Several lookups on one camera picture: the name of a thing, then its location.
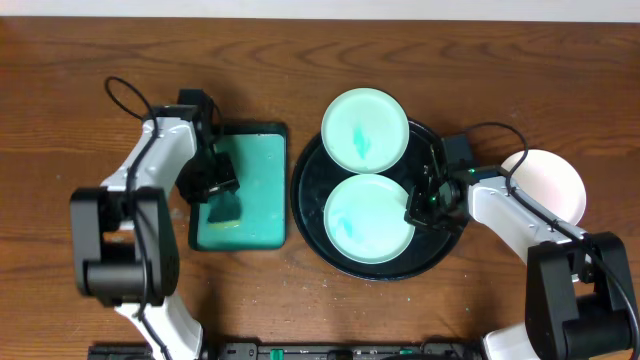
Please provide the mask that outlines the dark green sponge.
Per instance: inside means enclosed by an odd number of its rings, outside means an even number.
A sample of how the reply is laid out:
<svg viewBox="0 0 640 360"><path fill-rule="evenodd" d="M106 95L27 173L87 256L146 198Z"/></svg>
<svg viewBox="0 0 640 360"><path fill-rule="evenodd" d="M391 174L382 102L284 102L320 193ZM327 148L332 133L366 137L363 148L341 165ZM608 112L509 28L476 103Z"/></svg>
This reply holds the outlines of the dark green sponge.
<svg viewBox="0 0 640 360"><path fill-rule="evenodd" d="M225 191L210 197L208 205L207 221L211 224L233 222L241 217L241 202L233 192Z"/></svg>

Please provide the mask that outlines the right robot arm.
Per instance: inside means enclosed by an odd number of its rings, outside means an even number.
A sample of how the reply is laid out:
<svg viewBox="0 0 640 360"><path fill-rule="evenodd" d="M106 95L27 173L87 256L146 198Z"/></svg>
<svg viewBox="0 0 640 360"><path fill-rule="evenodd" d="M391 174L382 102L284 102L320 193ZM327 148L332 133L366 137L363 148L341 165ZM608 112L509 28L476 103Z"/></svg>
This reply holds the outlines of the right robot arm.
<svg viewBox="0 0 640 360"><path fill-rule="evenodd" d="M623 350L638 358L639 316L619 237L565 222L523 191L513 170L476 166L464 135L437 141L431 159L409 193L406 221L449 231L474 220L527 266L524 323L487 335L487 358L590 359Z"/></svg>

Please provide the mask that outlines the pink plate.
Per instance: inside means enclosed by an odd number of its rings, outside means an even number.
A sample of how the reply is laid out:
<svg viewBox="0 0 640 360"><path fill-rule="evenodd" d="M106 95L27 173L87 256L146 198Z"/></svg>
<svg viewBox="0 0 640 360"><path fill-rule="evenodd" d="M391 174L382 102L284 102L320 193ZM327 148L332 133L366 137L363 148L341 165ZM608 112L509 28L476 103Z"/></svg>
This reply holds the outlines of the pink plate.
<svg viewBox="0 0 640 360"><path fill-rule="evenodd" d="M562 220L577 225L582 219L586 188L576 169L561 156L529 150L513 177L524 192Z"/></svg>

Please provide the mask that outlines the green plate with stain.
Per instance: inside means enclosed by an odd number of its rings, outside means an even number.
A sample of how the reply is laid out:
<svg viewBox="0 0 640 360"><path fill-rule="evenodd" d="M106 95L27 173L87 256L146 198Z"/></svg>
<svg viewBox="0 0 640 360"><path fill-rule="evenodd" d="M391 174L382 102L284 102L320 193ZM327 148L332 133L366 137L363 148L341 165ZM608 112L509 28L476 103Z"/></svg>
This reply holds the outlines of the green plate with stain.
<svg viewBox="0 0 640 360"><path fill-rule="evenodd" d="M391 95L356 88L337 96L321 123L321 139L329 157L357 174L381 173L394 166L409 143L408 117Z"/></svg>

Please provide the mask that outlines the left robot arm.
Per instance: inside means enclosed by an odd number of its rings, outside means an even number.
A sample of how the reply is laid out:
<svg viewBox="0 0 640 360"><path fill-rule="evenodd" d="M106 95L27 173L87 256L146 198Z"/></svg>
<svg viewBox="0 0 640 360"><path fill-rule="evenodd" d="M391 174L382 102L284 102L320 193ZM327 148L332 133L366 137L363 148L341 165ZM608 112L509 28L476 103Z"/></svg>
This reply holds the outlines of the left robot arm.
<svg viewBox="0 0 640 360"><path fill-rule="evenodd" d="M168 208L178 190L190 205L240 212L230 156L215 149L218 108L201 89L183 89L176 104L152 106L124 163L100 186L70 198L75 282L127 318L142 334L148 359L208 359L202 325L177 293L180 260Z"/></svg>

